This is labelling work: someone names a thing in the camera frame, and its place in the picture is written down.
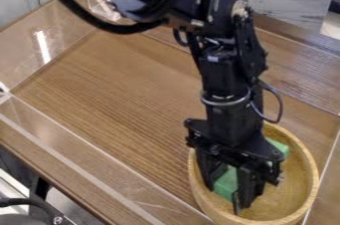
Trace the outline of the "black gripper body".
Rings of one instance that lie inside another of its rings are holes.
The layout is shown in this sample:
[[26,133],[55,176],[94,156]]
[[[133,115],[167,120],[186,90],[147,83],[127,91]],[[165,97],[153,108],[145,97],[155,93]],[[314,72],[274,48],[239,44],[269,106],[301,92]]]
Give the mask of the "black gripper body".
[[265,183],[275,185],[282,153],[271,146],[262,133],[263,122],[277,123],[279,118],[262,116],[262,89],[245,88],[237,94],[202,90],[199,101],[205,106],[205,119],[183,121],[187,130],[186,145],[219,153],[222,162],[235,169],[249,165]]

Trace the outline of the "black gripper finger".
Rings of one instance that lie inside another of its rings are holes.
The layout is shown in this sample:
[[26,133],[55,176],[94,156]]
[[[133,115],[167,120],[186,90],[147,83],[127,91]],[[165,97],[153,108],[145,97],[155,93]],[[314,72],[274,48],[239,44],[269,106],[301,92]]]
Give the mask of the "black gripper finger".
[[227,165],[222,162],[219,153],[215,151],[207,151],[198,147],[194,154],[202,183],[211,190],[214,181],[227,170]]
[[249,165],[235,169],[235,190],[231,193],[233,214],[250,207],[255,197],[262,194],[265,180]]

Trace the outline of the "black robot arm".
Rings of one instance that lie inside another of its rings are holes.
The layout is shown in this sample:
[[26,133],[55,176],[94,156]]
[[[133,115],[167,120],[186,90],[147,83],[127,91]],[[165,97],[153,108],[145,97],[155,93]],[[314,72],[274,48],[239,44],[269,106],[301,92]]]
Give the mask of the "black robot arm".
[[263,185],[279,180],[282,151],[265,139],[259,79],[266,53],[253,27],[246,0],[113,0],[122,17],[158,22],[185,35],[201,78],[199,101],[205,118],[183,121],[186,145],[193,149],[199,178],[215,190],[227,170],[235,174],[230,191],[234,212],[247,208]]

